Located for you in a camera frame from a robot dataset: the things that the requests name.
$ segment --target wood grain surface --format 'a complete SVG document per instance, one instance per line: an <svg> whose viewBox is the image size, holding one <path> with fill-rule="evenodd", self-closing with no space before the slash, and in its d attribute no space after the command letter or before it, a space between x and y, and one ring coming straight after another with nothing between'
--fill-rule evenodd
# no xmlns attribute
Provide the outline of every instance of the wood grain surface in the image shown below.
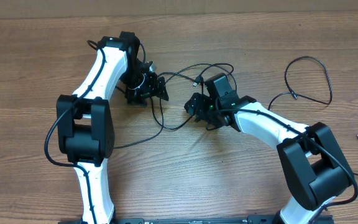
<svg viewBox="0 0 358 224"><path fill-rule="evenodd" d="M253 96L265 106L287 90L283 72L291 60L318 57L331 77L333 103L327 107L283 96L272 110L296 122L329 125L358 172L358 12L1 20L0 223L81 217L74 170L49 163L43 144L56 119L58 96L71 94L94 62L86 40L118 36L122 30L136 33L158 72L201 62L233 64L239 95ZM201 69L187 74L195 77ZM205 77L218 72L211 69ZM329 98L321 67L313 62L294 64L288 81L298 93ZM174 78L167 89L170 101L163 102L163 110L166 124L174 126L187 118L183 105L200 88ZM129 106L118 91L111 111L116 146L158 132L150 107ZM56 134L50 153L67 161ZM290 196L274 150L230 127L207 132L204 122L189 122L152 141L114 150L108 176L119 218L273 214ZM338 223L358 223L358 199L325 213Z"/></svg>

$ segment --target cable connector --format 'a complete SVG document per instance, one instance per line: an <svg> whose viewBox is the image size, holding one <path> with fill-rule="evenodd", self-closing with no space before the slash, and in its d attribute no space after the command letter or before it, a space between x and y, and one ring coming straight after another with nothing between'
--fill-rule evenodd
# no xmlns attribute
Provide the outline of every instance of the cable connector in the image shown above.
<svg viewBox="0 0 358 224"><path fill-rule="evenodd" d="M195 81L193 82L193 87L197 87L197 85L199 83L203 83L204 82L204 78L202 76L197 76L197 78L195 79Z"/></svg>

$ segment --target wooden table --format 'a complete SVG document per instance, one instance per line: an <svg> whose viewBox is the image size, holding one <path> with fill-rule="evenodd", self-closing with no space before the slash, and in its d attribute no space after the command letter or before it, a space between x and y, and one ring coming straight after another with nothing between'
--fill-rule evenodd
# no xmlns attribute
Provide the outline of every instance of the wooden table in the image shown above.
<svg viewBox="0 0 358 224"><path fill-rule="evenodd" d="M118 36L122 30L136 33L158 72L200 62L233 64L239 95L253 96L265 106L287 90L283 72L291 60L318 57L331 77L333 103L325 107L283 96L272 109L296 122L329 125L358 171L358 12L1 20L0 223L81 217L74 170L49 163L43 144L56 119L58 96L71 94L94 62L95 51L86 40ZM201 69L187 74L195 77ZM212 69L205 77L218 72ZM313 62L294 64L288 81L298 93L328 100L324 75ZM187 118L183 105L200 88L174 78L167 89L165 120L174 126ZM118 91L111 111L116 146L158 132L150 107L129 106ZM67 161L56 134L50 153ZM114 150L108 174L119 218L273 214L290 196L274 150L230 127L207 132L204 122L189 122L179 131L163 131L152 141ZM348 189L337 200L352 193ZM358 199L325 213L338 223L358 223Z"/></svg>

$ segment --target wooden tabletop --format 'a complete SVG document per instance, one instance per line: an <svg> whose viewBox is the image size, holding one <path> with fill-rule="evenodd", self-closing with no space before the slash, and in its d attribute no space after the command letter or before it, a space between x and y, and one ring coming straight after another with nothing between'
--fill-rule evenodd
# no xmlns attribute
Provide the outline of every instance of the wooden tabletop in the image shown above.
<svg viewBox="0 0 358 224"><path fill-rule="evenodd" d="M58 96L71 94L94 63L95 51L86 40L118 36L122 30L136 33L158 72L202 62L233 64L239 96L252 96L265 106L287 91L283 73L291 60L319 58L331 78L332 104L287 95L272 110L296 122L330 126L358 172L358 12L1 20L0 223L81 217L76 174L46 160L45 135L56 119ZM195 77L201 69L186 74ZM211 69L204 77L218 72ZM322 69L313 62L294 64L288 81L298 93L329 99ZM174 78L167 90L165 123L178 125L188 117L183 105L200 87ZM110 105L115 146L158 132L149 106L127 105L119 91ZM286 204L290 193L274 150L230 127L208 132L205 125L191 121L178 131L164 130L149 142L113 151L109 189L119 218L244 217L274 214ZM67 161L56 134L50 153ZM352 193L349 188L337 200ZM358 199L325 213L338 223L358 223Z"/></svg>

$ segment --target cable plug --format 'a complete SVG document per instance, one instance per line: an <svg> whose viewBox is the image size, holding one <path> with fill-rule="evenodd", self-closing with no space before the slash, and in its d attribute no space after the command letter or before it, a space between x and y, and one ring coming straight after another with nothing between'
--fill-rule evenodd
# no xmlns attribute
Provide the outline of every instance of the cable plug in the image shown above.
<svg viewBox="0 0 358 224"><path fill-rule="evenodd" d="M193 82L193 87L197 87L199 83L203 83L203 82L204 82L204 78L202 76L197 76L195 82Z"/></svg>

